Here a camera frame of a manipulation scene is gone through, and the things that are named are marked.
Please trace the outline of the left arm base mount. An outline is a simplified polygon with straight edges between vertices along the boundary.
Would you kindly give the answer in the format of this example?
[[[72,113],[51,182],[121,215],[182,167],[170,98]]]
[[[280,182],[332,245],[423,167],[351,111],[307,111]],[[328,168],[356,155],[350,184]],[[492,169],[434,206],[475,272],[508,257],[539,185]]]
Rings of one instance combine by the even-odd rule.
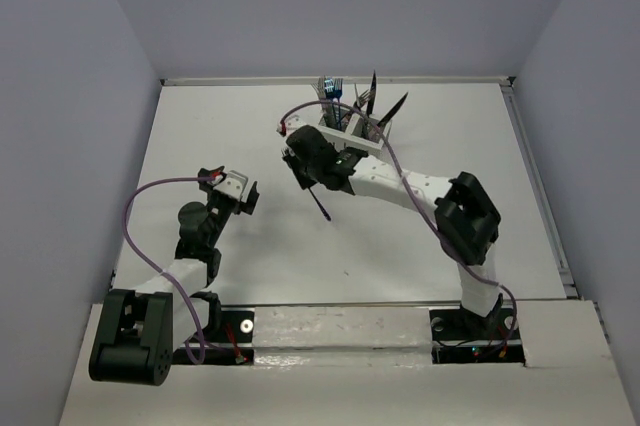
[[[203,325],[205,338],[204,365],[242,366],[253,362],[255,310],[223,307],[220,325]]]

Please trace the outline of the silver fork black riveted handle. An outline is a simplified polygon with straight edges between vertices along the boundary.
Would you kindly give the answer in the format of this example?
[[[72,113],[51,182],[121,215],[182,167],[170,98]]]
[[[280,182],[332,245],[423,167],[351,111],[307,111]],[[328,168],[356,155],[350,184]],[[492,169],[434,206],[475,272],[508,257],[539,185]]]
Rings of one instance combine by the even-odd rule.
[[[365,90],[361,94],[358,94],[356,96],[356,99],[352,107],[357,111],[362,111],[364,107],[368,104],[370,96],[371,96],[371,91],[369,89]]]

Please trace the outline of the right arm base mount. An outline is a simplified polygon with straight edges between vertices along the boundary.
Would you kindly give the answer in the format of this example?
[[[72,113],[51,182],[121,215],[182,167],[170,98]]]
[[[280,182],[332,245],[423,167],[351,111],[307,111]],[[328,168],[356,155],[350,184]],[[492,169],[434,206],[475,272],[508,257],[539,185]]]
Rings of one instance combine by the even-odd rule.
[[[502,308],[489,326],[466,324],[460,308],[429,311],[435,365],[526,363],[513,310]]]

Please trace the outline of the purple iridescent fork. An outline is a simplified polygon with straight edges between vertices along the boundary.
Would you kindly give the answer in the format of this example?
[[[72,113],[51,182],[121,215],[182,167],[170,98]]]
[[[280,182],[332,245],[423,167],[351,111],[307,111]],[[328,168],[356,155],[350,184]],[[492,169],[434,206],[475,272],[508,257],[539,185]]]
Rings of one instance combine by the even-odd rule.
[[[317,197],[316,193],[313,191],[312,188],[309,188],[308,191],[309,191],[311,197],[313,198],[313,200],[315,201],[316,205],[318,206],[319,210],[321,211],[323,217],[327,221],[331,222],[332,221],[331,215],[329,214],[328,210],[323,206],[323,204],[321,203],[321,201]]]

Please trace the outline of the silver knife black speckled handle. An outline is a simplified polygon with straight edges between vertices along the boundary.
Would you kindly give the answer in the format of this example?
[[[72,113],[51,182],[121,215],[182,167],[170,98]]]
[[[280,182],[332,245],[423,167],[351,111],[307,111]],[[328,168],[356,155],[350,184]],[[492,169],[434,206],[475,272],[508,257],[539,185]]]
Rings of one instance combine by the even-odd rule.
[[[371,84],[369,88],[368,101],[367,101],[366,110],[365,110],[367,117],[370,117],[371,114],[373,113],[374,106],[375,106],[376,93],[377,93],[377,74],[376,74],[376,71],[373,71]],[[362,137],[365,139],[369,138],[369,122],[368,121],[364,122]]]

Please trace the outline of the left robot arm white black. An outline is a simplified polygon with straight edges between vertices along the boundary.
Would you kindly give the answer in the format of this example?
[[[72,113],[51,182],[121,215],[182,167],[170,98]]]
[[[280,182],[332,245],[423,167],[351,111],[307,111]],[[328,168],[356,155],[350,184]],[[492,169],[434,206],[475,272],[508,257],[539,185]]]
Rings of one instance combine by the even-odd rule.
[[[196,365],[212,356],[231,365],[249,361],[208,288],[219,273],[216,244],[225,226],[234,215],[252,214],[259,192],[246,175],[224,167],[201,169],[193,180],[206,200],[178,211],[171,264],[161,267],[141,253],[154,276],[104,297],[88,364],[94,381],[159,386],[178,351]]]

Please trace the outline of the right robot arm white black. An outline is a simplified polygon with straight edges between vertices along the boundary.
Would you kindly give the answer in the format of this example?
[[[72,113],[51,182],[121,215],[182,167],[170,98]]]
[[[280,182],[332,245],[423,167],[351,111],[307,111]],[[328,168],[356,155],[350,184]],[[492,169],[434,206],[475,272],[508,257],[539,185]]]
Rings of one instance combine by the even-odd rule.
[[[415,210],[435,230],[444,253],[458,263],[460,325],[482,338],[497,324],[503,296],[498,286],[495,248],[501,216],[476,176],[426,176],[403,170],[364,150],[338,151],[315,127],[280,125],[283,160],[303,189],[316,184],[330,191],[369,197]]]

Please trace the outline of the silver fork teal marbled handle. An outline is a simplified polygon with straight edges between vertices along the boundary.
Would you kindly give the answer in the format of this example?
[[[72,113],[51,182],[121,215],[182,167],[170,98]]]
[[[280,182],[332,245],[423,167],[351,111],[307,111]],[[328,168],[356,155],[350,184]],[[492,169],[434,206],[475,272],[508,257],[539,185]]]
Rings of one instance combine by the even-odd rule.
[[[331,105],[329,104],[326,97],[324,85],[322,82],[320,82],[320,83],[311,84],[311,86],[317,96],[317,100],[319,101],[319,106],[321,107],[322,124],[326,127],[330,127],[331,121],[332,121],[332,112],[331,112]]]

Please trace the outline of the white perforated utensil caddy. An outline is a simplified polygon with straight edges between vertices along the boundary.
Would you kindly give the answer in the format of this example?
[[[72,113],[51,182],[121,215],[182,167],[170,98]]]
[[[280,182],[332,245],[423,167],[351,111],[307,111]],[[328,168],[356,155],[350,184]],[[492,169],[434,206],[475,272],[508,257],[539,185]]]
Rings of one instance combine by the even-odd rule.
[[[381,129],[382,135],[376,133],[369,124],[368,139],[362,137],[362,130],[365,121],[366,120],[362,116],[351,112],[350,121],[346,130],[341,131],[324,126],[322,124],[321,113],[321,119],[318,122],[317,129],[337,151],[341,151],[346,147],[352,147],[364,150],[369,155],[381,159],[382,153],[386,148],[383,138],[389,138],[393,121],[391,120],[384,129]]]

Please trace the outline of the silver knife teal marbled handle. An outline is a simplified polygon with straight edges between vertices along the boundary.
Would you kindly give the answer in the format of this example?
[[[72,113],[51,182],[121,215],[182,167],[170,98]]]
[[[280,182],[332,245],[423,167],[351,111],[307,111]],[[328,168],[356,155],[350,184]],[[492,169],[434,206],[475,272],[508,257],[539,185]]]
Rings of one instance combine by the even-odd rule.
[[[400,109],[405,104],[409,93],[406,92],[392,107],[391,109],[378,121],[377,127],[384,129],[386,125],[398,114]]]

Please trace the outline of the plain silver fork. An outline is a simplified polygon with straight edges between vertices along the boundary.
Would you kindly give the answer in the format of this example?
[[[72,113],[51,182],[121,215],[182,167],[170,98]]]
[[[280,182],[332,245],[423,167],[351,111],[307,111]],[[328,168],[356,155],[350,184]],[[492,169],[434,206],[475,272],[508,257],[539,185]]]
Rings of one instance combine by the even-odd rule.
[[[331,105],[327,102],[325,79],[325,76],[318,77],[316,83],[313,84],[313,87],[315,88],[317,98],[321,101],[320,106],[322,108],[324,124],[327,127],[330,127],[332,125],[333,118]]]

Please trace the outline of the blue iridescent fork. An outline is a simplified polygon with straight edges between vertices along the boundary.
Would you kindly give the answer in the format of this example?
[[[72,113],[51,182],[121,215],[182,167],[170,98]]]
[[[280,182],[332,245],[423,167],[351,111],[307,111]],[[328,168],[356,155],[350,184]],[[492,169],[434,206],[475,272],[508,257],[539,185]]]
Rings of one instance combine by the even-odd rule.
[[[343,94],[343,79],[338,77],[325,77],[323,80],[325,98],[329,101],[326,105],[329,117],[326,124],[333,129],[342,130],[342,110],[338,103]]]

